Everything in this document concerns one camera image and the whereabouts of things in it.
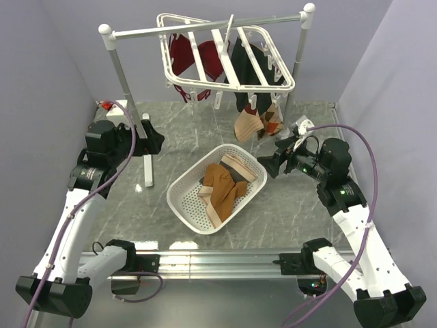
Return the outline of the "orange-brown underwear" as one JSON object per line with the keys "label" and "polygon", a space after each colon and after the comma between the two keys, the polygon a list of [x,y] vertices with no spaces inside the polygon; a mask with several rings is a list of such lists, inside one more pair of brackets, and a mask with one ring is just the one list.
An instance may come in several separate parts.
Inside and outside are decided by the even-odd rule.
{"label": "orange-brown underwear", "polygon": [[198,197],[206,205],[206,215],[214,228],[221,226],[231,216],[234,202],[246,195],[247,187],[246,182],[237,182],[235,185],[220,182],[214,187],[202,185]]}

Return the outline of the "white clip hanger frame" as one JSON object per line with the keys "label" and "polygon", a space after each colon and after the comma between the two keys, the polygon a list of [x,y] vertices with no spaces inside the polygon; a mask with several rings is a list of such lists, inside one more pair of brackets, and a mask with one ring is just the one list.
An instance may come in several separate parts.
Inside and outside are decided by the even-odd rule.
{"label": "white clip hanger frame", "polygon": [[[231,16],[228,21],[223,20],[215,22],[201,20],[198,18],[191,18],[187,16],[180,16],[177,14],[159,14],[156,19],[157,28],[155,29],[155,32],[159,35],[160,38],[162,61],[167,82],[172,85],[179,85],[181,87],[190,87],[194,90],[199,88],[204,88],[206,90],[216,90],[218,95],[216,96],[215,107],[220,105],[223,92],[245,92],[248,94],[249,102],[252,106],[255,105],[256,93],[289,94],[295,88],[295,80],[292,77],[292,74],[289,72],[281,55],[279,54],[276,45],[270,37],[270,34],[264,28],[262,28],[262,25],[302,20],[303,19],[301,14],[285,17],[271,16],[267,18],[247,18],[238,20],[235,20],[234,17]],[[238,32],[238,35],[242,40],[242,45],[244,46],[248,57],[253,65],[253,68],[257,74],[257,77],[259,78],[259,81],[261,83],[260,85],[240,84],[227,51],[229,36],[232,29],[235,29]],[[219,59],[223,66],[225,77],[228,80],[227,83],[217,83],[209,81],[206,78],[206,74],[203,70],[202,62],[200,60],[198,44],[196,42],[194,33],[196,31],[207,30],[211,31]],[[285,83],[283,85],[274,86],[268,84],[252,52],[251,46],[246,36],[246,32],[252,31],[257,32],[264,38],[266,50],[268,52],[268,65],[271,66],[274,64],[279,69],[279,72],[285,79]],[[191,42],[191,48],[193,50],[195,65],[198,71],[199,79],[183,79],[179,78],[173,73],[171,67],[171,59],[169,55],[169,45],[167,42],[167,35],[172,33],[186,33],[188,35],[188,39]]]}

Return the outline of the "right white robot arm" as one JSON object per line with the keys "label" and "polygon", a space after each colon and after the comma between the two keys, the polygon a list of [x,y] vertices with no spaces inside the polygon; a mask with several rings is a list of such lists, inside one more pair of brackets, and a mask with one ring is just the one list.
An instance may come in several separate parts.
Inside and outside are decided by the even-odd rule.
{"label": "right white robot arm", "polygon": [[370,218],[373,209],[349,174],[348,143],[329,138],[312,152],[305,143],[296,147],[297,141],[290,137],[277,142],[275,153],[259,157],[258,162],[272,178],[285,164],[285,173],[296,169],[316,180],[320,202],[355,255],[354,262],[348,262],[332,243],[317,238],[302,246],[302,268],[327,274],[336,283],[333,289],[342,289],[353,302],[362,327],[393,327],[412,320],[427,297],[398,269]]}

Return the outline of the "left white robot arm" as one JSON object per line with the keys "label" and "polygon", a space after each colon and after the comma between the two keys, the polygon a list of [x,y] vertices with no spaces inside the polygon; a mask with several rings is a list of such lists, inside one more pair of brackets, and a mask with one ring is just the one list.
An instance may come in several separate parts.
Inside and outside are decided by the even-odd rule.
{"label": "left white robot arm", "polygon": [[84,315],[93,292],[112,275],[158,277],[158,255],[142,258],[135,244],[113,239],[89,262],[79,264],[84,244],[100,207],[120,173],[134,156],[158,154],[164,136],[142,119],[144,139],[134,128],[108,120],[89,125],[86,146],[70,172],[64,210],[52,240],[30,276],[20,276],[16,292],[28,313],[46,312],[71,320]]}

